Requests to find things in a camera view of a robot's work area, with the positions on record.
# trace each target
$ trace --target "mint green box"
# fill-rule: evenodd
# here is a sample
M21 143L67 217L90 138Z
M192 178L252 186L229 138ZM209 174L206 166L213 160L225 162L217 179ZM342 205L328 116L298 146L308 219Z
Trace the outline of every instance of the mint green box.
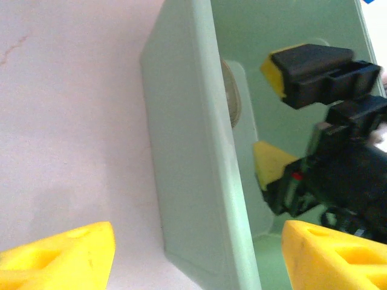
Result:
M302 43L375 62L358 0L166 0L143 50L165 252L203 289L291 289L281 253L290 217L274 217L263 201L252 144L303 156L324 119L323 105L281 103L260 72L271 51ZM221 59L240 97L234 128Z

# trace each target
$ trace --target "green plastic container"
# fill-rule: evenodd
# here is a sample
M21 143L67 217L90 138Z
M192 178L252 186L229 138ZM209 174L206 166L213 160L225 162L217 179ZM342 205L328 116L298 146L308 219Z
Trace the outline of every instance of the green plastic container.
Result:
M375 61L358 0L166 0L144 48L165 252L203 289L291 289L281 253L289 216L274 217L263 201L252 144L303 156L324 119L323 105L281 103L259 69L271 51L301 43ZM234 128L220 58L241 98ZM302 219L317 222L321 212Z

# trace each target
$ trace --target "red led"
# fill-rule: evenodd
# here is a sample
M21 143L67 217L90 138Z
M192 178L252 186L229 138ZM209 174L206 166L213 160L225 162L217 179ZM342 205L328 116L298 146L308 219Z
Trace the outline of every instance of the red led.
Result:
M298 180L298 181L301 181L303 180L303 176L302 176L302 173L301 172L293 172L291 174L291 177L293 177L295 180Z

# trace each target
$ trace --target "white surface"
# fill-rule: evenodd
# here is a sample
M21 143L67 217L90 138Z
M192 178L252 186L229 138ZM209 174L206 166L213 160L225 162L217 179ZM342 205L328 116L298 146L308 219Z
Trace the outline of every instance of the white surface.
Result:
M111 221L108 289L199 289L164 257L138 56L162 0L0 1L0 251Z
M376 59L387 73L387 1L374 0L370 4L362 1L362 4Z

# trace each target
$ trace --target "yellow foam piece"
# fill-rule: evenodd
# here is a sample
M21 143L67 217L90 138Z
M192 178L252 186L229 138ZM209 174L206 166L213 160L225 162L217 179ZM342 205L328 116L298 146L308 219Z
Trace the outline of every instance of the yellow foam piece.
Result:
M386 290L387 245L287 221L282 253L293 290Z
M99 222L0 253L0 290L103 290L115 252Z
M255 171L260 186L266 190L267 184L280 179L285 166L296 161L297 158L265 141L253 145Z
M294 45L291 47L286 47L280 50L272 51L268 57L265 59L264 63L261 65L261 72L266 77L269 84L272 86L274 92L280 96L280 98L285 98L285 85L282 72L279 68L272 62L272 55L279 53L281 51L290 50L292 48L300 47L303 44Z

